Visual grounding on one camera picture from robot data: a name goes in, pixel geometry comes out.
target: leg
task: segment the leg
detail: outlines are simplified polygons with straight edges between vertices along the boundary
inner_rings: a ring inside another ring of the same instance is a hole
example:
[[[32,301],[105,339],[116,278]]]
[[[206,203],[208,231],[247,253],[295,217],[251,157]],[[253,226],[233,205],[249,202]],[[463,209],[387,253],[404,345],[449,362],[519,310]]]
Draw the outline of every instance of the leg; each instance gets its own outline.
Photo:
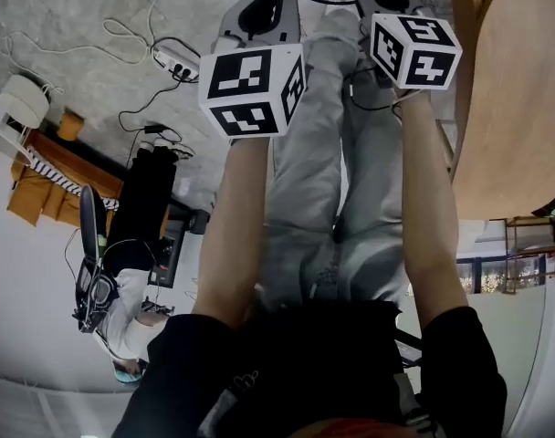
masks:
[[[177,160],[178,156],[166,148],[138,150],[121,190],[120,208],[111,221],[107,246],[128,239],[138,241],[115,245],[106,254],[105,267],[114,276],[124,268],[152,269],[152,255],[143,242],[155,251]]]
[[[340,93],[357,62],[357,35],[356,18],[335,11],[304,46],[308,89],[288,135],[273,141],[276,176],[268,195],[268,224],[332,231],[340,200]]]
[[[365,107],[390,105],[371,73],[353,81]],[[349,194],[336,229],[341,241],[340,297],[399,302],[408,284],[402,247],[402,131],[390,109],[365,111],[349,99],[342,143]]]
[[[336,297],[332,226],[340,200],[340,93],[356,65],[358,35],[356,17],[334,11],[304,46],[308,89],[288,135],[274,141],[259,291],[269,311],[301,305],[310,295]]]

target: forearm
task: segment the forearm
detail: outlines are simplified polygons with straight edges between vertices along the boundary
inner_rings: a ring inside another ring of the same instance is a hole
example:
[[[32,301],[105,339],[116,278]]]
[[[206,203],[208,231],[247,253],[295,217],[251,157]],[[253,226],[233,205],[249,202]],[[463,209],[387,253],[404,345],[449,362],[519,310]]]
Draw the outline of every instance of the forearm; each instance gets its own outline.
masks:
[[[154,327],[160,323],[168,321],[168,316],[161,313],[151,313],[149,311],[141,311],[135,317],[136,321],[143,326]]]
[[[201,249],[193,313],[233,328],[245,315],[261,262],[267,144],[241,140],[231,148]]]
[[[403,253],[423,328],[467,301],[456,271],[456,204],[431,103],[420,94],[402,113]]]

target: black sleeve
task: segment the black sleeve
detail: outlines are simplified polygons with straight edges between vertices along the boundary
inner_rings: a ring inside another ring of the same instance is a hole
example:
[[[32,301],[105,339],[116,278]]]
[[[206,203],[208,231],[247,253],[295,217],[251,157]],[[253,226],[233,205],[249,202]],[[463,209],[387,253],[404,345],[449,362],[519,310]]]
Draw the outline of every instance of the black sleeve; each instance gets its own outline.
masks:
[[[507,385],[476,311],[455,308],[422,335],[423,406],[450,437],[499,437]]]
[[[201,315],[170,318],[114,437],[196,436],[227,384],[234,332]]]

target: white wall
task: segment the white wall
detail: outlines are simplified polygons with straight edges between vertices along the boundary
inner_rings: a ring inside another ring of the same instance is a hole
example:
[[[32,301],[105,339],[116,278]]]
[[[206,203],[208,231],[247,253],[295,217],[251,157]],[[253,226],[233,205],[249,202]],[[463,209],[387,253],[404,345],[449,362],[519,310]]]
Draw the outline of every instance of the white wall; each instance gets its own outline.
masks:
[[[6,210],[11,195],[9,158],[0,153],[0,374],[49,388],[80,391],[120,389],[110,360],[71,317],[74,281],[65,263],[65,245],[75,229],[42,216],[33,227]],[[162,289],[160,302],[190,311],[202,237],[187,234],[174,291]],[[82,259],[77,236],[68,249],[75,273]],[[155,297],[155,287],[148,293]]]
[[[555,436],[555,295],[551,320],[542,329],[538,357],[527,394],[511,427],[513,438]]]
[[[48,391],[0,379],[0,438],[111,436],[130,396]]]
[[[458,258],[504,256],[507,254],[503,221],[460,221]],[[553,245],[550,225],[518,227],[517,248]],[[515,246],[514,229],[508,229],[509,251]]]
[[[535,359],[543,310],[545,287],[533,287],[519,291],[515,296],[503,294],[477,294],[468,296],[470,306],[476,310],[483,324],[490,345],[495,352],[498,370],[508,389],[504,431],[512,424]],[[417,337],[421,336],[415,303],[407,297],[401,306],[398,327]],[[466,369],[482,368],[462,363]],[[419,369],[409,369],[408,375],[416,392],[421,390]]]

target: striped cloth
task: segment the striped cloth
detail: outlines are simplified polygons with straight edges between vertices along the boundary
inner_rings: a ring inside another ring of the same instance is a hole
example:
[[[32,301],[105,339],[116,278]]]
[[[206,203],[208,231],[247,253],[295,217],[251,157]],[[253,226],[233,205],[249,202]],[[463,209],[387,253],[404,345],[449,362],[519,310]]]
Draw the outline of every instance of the striped cloth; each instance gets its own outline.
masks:
[[[28,150],[34,157],[34,160],[30,164],[30,169],[35,170],[40,175],[44,175],[50,181],[67,190],[67,192],[80,196],[82,187],[78,183],[74,183],[65,177],[59,169],[47,162],[33,147],[29,146]],[[120,207],[120,202],[114,198],[101,198],[101,200],[103,200],[103,204],[105,204],[105,209],[107,211],[117,211]]]

